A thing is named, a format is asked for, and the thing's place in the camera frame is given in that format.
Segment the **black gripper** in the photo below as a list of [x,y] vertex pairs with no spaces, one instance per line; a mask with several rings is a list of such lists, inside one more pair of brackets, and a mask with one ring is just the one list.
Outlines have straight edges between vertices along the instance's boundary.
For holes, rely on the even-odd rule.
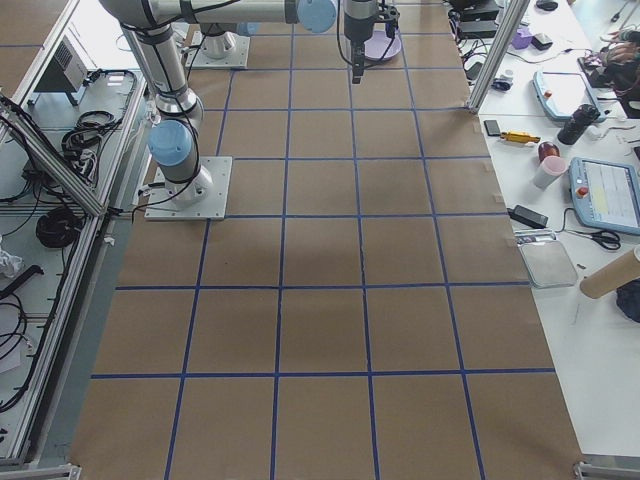
[[[365,42],[372,36],[375,24],[374,0],[345,0],[343,2],[344,34],[350,43],[352,84],[360,84],[365,73]],[[384,26],[387,38],[394,38],[399,27],[400,13],[387,2],[378,3],[377,23]]]

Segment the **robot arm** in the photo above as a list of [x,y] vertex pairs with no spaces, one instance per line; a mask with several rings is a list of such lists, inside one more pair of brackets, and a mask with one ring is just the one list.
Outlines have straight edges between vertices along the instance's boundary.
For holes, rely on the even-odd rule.
[[120,26],[133,39],[134,55],[154,91],[160,115],[148,140],[152,159],[164,175],[167,200],[186,208],[203,200],[211,185],[200,161],[202,102],[188,85],[170,26],[152,30]]

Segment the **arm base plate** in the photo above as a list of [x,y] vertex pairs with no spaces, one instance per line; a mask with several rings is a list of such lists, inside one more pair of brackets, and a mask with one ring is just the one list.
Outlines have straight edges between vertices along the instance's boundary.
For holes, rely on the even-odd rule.
[[153,189],[144,217],[149,221],[195,221],[225,218],[233,159],[230,156],[200,158],[200,172],[182,191],[182,186],[167,182],[160,168],[154,181],[163,186]]
[[187,52],[185,67],[191,69],[246,69],[250,38],[233,32],[204,38],[200,31],[194,34]]

